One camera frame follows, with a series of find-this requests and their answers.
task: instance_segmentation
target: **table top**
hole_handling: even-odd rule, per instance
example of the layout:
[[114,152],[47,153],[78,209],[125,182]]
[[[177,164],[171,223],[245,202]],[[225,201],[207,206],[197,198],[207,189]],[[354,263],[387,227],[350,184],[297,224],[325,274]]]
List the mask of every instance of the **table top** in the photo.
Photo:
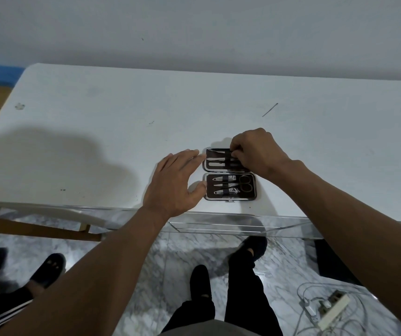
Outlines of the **table top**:
[[[401,81],[51,64],[28,67],[0,111],[0,203],[137,208],[162,157],[227,148],[257,127],[401,220]],[[202,199],[192,211],[304,216],[260,178],[255,201]]]

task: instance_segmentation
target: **power strip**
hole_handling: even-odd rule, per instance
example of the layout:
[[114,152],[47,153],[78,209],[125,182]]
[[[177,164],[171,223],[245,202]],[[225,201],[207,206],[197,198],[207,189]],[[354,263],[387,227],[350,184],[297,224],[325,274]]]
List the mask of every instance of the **power strip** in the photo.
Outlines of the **power strip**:
[[346,306],[350,303],[351,299],[347,294],[342,291],[336,290],[325,302],[322,302],[320,308],[324,315],[317,323],[321,331],[324,331],[329,325],[339,316]]

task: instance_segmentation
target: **case lid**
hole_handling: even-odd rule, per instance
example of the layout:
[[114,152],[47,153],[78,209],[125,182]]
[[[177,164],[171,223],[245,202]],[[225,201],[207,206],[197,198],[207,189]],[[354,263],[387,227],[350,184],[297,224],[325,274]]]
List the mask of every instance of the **case lid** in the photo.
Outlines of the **case lid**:
[[209,172],[249,172],[239,159],[231,156],[230,149],[207,148],[203,169]]

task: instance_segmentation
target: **manicure set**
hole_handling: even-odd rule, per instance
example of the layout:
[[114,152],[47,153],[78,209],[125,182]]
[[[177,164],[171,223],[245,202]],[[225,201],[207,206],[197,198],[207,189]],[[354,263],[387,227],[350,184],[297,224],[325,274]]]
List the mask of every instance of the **manicure set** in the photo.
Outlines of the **manicure set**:
[[207,182],[207,200],[254,200],[256,198],[255,175],[243,167],[230,149],[207,148],[203,176]]

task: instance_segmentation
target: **white wall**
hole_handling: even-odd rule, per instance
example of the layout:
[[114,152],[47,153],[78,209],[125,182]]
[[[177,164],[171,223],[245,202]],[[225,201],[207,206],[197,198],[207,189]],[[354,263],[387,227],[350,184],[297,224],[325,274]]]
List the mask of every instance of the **white wall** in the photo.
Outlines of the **white wall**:
[[0,64],[401,79],[401,0],[0,0]]

